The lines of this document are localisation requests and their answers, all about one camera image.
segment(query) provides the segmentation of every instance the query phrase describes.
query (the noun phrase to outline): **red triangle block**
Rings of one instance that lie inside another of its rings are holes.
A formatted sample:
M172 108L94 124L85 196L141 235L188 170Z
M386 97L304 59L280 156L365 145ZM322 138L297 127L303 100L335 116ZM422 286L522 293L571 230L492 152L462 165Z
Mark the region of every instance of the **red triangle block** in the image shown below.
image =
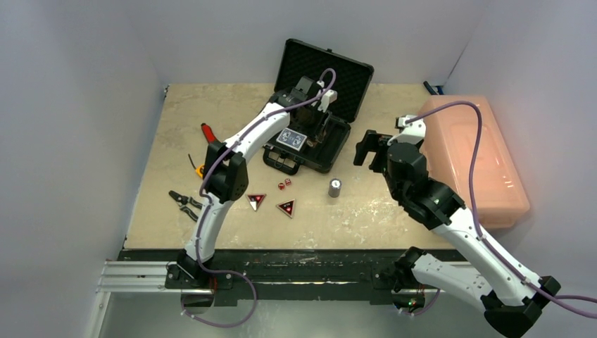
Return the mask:
M261 202L263 202L266 196L267 194L247 194L246 198L249 199L249 204L253 210L257 211L261 205Z
M280 209L286 216L292 218L294 216L294 200L280 203L276 207Z

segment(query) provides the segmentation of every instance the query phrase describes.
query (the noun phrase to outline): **white wall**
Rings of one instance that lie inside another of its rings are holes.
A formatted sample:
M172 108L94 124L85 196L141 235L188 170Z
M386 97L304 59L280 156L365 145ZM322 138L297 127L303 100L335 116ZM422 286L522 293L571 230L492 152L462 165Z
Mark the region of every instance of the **white wall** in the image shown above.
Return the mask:
M0 1L2 337L81 337L160 85L118 1Z
M443 83L489 0L127 0L166 82L274 82L290 37L375 67L375 82Z
M488 97L532 211L501 242L542 275L597 296L597 2L493 1L446 85ZM550 305L529 337L593 337Z

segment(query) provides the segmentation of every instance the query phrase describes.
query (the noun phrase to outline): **gray cylinder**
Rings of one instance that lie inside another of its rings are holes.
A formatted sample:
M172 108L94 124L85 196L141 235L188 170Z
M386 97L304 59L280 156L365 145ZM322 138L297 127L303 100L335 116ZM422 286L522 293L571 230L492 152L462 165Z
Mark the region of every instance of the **gray cylinder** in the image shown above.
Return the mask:
M340 196L340 189L342 188L342 181L338 180L337 178L332 178L331 181L329 181L329 188L327 189L327 194L330 197L338 197Z

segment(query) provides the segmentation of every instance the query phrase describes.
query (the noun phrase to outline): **beige work surface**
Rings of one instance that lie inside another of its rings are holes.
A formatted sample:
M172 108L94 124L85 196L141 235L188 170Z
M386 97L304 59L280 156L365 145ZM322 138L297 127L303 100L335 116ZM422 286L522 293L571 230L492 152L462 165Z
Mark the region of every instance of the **beige work surface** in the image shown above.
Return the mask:
M175 190L198 198L201 179L193 171L205 160L201 123L224 140L251 121L272 94L271 84L172 84L137 197L126 249L177 249L191 237L194 222L168 196ZM416 113L428 97L418 84L370 85L350 137L328 174L301 167L292 185L288 176L264 164L260 150L249 163L247 193L267 194L257 212L246 198L230 209L219 249L424 249L451 248L442 238L411 220L391 199L384 178L353 165L355 144L367 129L395 133L394 118ZM342 181L340 197L327 195L329 181ZM294 218L276 204L295 199Z

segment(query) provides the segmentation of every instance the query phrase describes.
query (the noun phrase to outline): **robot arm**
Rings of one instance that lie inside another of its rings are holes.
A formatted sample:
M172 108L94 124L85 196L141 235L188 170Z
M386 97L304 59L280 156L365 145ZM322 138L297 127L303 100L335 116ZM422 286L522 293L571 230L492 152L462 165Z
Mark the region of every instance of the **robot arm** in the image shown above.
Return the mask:
M485 229L483 238L475 230L471 210L446 184L429 177L427 159L419 148L425 137L425 124L408 115L396 121L398 135L368 130L356 146L355 165L362 165L367 152L375 152L369 169L381 173L390 195L408 215L428 230L448 240L477 273L463 273L448 263L417 248L410 248L396 262L396 288L401 285L429 284L462 299L484 312L485 318L501 334L521 337L541 315L548 303L527 284L555 295L560 288L552 277L539 277L510 255ZM521 282L482 240L487 240L507 262L527 277Z
M302 107L303 112L306 109L315 114L327 113L328 106L336 100L337 93L333 90L322 92L323 87L322 80L316 82L308 77L302 77L294 88L274 94L262 111L241 131L224 142L215 141L209 144L205 164L206 173L226 151L230 150L230 154L225 158L225 161L228 161L227 164L217 164L209 179L206 177L207 197L203 198L202 204L208 205L211 200L213 205L201 210L193 235L184 247L183 252L186 256L179 258L180 267L189 275L199 279L196 262L200 260L204 263L213 257L215 240L218 238L226 214L249 185L246 164L269 139L288 127L296 112L290 107L305 104L305 107ZM289 111L272 115L285 108ZM199 228L201 233L197 240Z

